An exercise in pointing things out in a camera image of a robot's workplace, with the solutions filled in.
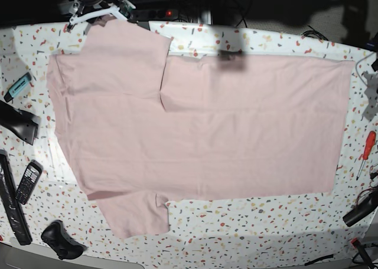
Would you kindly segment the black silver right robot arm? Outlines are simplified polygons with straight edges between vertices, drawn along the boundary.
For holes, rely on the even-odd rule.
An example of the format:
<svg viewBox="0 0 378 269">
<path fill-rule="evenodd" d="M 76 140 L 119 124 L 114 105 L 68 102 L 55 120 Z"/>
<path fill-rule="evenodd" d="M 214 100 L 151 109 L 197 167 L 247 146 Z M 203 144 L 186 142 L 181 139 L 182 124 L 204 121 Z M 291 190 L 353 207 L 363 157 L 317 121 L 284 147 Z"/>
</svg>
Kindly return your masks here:
<svg viewBox="0 0 378 269">
<path fill-rule="evenodd" d="M 82 22 L 105 26 L 113 19 L 128 20 L 136 6 L 129 0 L 73 0 L 65 32 Z"/>
</svg>

